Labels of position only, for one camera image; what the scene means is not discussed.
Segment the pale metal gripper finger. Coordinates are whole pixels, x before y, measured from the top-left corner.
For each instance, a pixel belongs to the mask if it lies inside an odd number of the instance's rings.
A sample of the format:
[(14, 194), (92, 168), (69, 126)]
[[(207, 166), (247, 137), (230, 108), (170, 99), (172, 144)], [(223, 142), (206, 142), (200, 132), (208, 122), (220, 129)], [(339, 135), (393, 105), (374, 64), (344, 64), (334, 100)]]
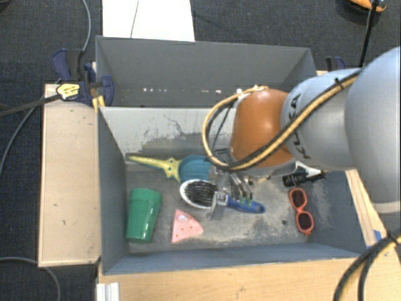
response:
[(227, 204), (227, 194), (218, 193), (217, 194), (217, 218), (222, 219), (224, 216), (224, 211)]
[(219, 221), (219, 212), (218, 212), (218, 195), (215, 192), (212, 198), (210, 211), (207, 212), (206, 218), (208, 221)]

